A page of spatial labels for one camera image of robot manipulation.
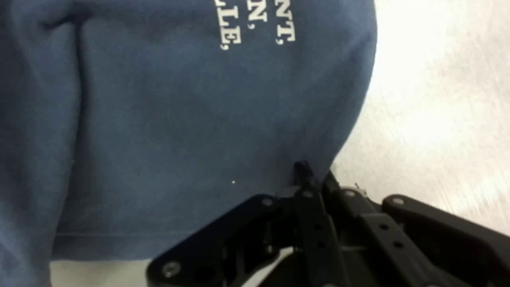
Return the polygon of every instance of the gray surface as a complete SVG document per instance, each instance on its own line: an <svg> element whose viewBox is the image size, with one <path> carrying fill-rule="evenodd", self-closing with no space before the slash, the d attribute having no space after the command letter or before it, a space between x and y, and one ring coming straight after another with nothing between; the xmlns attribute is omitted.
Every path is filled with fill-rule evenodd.
<svg viewBox="0 0 510 287"><path fill-rule="evenodd" d="M366 105L333 170L510 234L510 3L377 0ZM143 262L55 262L55 287L144 286Z"/></svg>

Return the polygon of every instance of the blue fabric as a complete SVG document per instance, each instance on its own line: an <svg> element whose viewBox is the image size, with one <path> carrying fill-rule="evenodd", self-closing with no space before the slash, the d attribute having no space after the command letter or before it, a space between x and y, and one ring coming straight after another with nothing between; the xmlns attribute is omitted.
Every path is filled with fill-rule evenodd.
<svg viewBox="0 0 510 287"><path fill-rule="evenodd" d="M372 0L1 1L0 286L153 257L297 160L324 176L375 42Z"/></svg>

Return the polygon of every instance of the metal screw head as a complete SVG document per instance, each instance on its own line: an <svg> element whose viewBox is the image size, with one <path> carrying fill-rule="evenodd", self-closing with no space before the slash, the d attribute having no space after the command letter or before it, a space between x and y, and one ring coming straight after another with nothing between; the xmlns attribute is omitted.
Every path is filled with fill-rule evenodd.
<svg viewBox="0 0 510 287"><path fill-rule="evenodd" d="M169 263L163 265L161 272L165 278L173 277L181 271L181 264L177 261L170 261Z"/></svg>
<svg viewBox="0 0 510 287"><path fill-rule="evenodd" d="M262 204L264 204L265 206L271 206L273 204L273 201L270 198L266 197L262 200Z"/></svg>
<svg viewBox="0 0 510 287"><path fill-rule="evenodd" d="M311 197L314 196L314 194L311 191L309 191L309 190L305 190L305 191L303 191L303 196L311 198Z"/></svg>
<svg viewBox="0 0 510 287"><path fill-rule="evenodd" d="M396 203L396 204L400 204L400 205L404 204L404 199L401 199L401 198L398 198L398 197L394 197L392 199L392 201L393 201L393 203Z"/></svg>
<svg viewBox="0 0 510 287"><path fill-rule="evenodd" d="M353 192L352 190L346 190L345 191L345 195L348 196L348 197L355 197L356 193Z"/></svg>

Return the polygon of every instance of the black mechanism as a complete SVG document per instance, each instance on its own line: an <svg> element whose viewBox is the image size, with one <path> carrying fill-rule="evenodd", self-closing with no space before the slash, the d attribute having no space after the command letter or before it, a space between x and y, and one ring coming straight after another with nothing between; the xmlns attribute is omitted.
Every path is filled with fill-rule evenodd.
<svg viewBox="0 0 510 287"><path fill-rule="evenodd" d="M149 287L510 287L510 238L403 195L382 205L295 164L296 193L254 196L156 258Z"/></svg>

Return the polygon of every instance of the white surface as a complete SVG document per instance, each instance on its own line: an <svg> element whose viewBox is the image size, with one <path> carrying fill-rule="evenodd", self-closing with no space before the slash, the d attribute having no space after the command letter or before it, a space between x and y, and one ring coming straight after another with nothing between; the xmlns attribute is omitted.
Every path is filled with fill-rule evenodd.
<svg viewBox="0 0 510 287"><path fill-rule="evenodd" d="M510 234L510 2L376 4L374 76L334 172ZM54 287L142 287L146 264L55 262Z"/></svg>

